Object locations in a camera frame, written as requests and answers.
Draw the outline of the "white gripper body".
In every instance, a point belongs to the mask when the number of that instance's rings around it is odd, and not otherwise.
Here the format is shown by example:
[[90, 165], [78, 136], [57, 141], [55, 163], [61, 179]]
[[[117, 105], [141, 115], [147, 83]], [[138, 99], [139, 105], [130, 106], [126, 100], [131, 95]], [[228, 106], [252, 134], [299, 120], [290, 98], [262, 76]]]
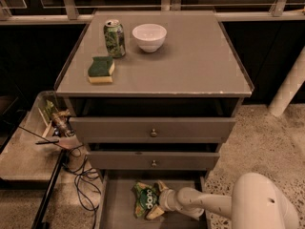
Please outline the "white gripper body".
[[161, 192], [159, 206], [165, 212], [179, 211], [182, 208], [177, 199], [177, 192], [173, 189], [166, 189]]

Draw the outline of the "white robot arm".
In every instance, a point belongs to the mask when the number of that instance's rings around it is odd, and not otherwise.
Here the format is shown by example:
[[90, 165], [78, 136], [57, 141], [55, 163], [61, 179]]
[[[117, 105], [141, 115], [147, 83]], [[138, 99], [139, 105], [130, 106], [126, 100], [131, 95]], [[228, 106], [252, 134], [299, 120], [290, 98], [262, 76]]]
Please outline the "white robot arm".
[[159, 201], [147, 219], [172, 211], [196, 219], [209, 211], [229, 219], [233, 229], [297, 229], [299, 225], [293, 204], [272, 181], [258, 173], [242, 175], [231, 196], [203, 193], [192, 187], [175, 191], [161, 180], [158, 187]]

